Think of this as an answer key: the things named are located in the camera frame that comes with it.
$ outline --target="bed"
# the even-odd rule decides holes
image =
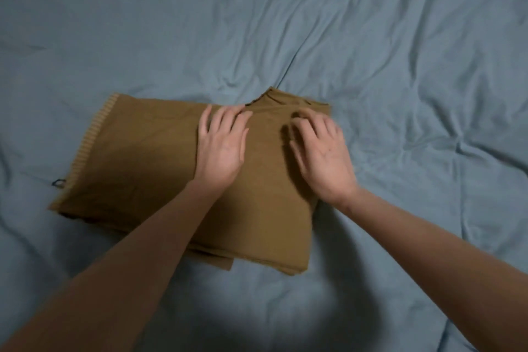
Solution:
[[[333,105],[360,184],[528,272],[528,0],[0,0],[0,343],[117,242],[46,207],[113,92]],[[137,350],[472,350],[325,205],[309,269],[185,259]]]

